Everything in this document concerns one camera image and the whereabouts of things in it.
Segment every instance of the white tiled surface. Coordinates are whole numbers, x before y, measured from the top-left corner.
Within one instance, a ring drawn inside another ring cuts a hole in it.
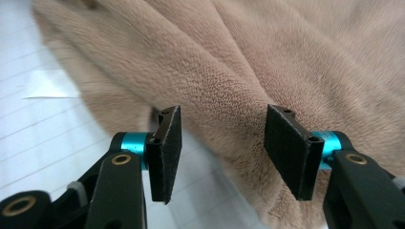
[[[108,149],[111,138],[79,98],[23,99],[35,70],[60,69],[32,19],[31,0],[0,1],[0,199],[26,190],[59,197]],[[184,132],[172,201],[151,201],[149,228],[265,228],[214,156]]]

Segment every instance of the tan blanket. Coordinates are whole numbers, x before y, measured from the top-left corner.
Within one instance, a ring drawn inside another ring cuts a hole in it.
[[[295,201],[264,149],[266,105],[346,133],[405,175],[405,1],[34,0],[44,40],[110,133],[147,131],[152,108],[218,156],[273,228],[324,223],[321,173]]]

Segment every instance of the blue ring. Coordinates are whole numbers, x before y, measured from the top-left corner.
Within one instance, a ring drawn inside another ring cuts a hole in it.
[[[324,150],[322,152],[322,160],[319,165],[321,170],[331,170],[331,167],[324,162],[326,157],[331,156],[333,151],[342,150],[342,144],[334,132],[331,131],[313,131],[313,135],[319,136],[325,140]]]
[[[139,156],[140,168],[146,170],[145,140],[147,133],[127,133],[122,139],[121,150],[129,150]]]

